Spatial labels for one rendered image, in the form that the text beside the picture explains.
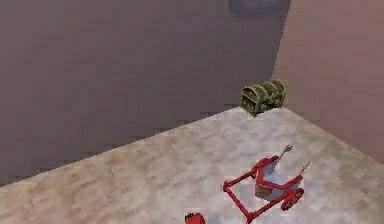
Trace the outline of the green treasure chest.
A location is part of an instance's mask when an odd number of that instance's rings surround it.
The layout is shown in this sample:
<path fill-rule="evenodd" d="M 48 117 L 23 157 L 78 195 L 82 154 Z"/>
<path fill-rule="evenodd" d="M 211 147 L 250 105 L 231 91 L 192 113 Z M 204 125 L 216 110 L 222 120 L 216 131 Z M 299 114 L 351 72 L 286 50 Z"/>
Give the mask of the green treasure chest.
<path fill-rule="evenodd" d="M 286 83 L 280 79 L 245 86 L 241 92 L 240 107 L 252 117 L 274 108 L 281 108 L 287 90 Z"/>

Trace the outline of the grey framed wall picture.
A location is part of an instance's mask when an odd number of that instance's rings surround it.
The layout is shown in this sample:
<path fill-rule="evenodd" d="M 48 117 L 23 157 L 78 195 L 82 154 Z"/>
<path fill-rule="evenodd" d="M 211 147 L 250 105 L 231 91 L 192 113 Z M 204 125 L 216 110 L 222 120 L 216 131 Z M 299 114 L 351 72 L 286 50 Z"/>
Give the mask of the grey framed wall picture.
<path fill-rule="evenodd" d="M 264 16 L 286 12 L 291 0 L 228 0 L 228 9 L 235 16 Z"/>

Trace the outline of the red toy cart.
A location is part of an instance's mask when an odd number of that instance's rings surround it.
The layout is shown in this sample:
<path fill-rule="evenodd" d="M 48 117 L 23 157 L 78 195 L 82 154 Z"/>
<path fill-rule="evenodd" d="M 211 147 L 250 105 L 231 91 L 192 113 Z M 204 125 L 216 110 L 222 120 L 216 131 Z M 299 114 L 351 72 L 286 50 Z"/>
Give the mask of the red toy cart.
<path fill-rule="evenodd" d="M 299 174 L 287 182 L 283 182 L 283 179 L 275 171 L 277 164 L 292 148 L 292 145 L 287 145 L 280 155 L 265 157 L 257 161 L 248 172 L 223 183 L 222 190 L 228 194 L 245 216 L 246 224 L 251 224 L 261 214 L 278 203 L 281 204 L 280 208 L 282 211 L 287 211 L 303 197 L 305 190 L 300 188 L 299 185 L 303 180 L 303 172 L 310 163 L 304 165 Z M 252 178 L 255 181 L 254 195 L 259 199 L 267 201 L 266 205 L 255 211 L 249 211 L 231 190 L 232 186 L 247 178 Z"/>

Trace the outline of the red round object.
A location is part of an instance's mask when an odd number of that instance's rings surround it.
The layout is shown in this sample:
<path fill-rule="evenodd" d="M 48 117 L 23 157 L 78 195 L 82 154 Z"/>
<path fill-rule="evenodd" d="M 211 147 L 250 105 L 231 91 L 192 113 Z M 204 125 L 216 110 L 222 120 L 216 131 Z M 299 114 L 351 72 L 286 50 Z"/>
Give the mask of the red round object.
<path fill-rule="evenodd" d="M 184 216 L 185 224 L 206 224 L 201 213 L 188 213 Z"/>

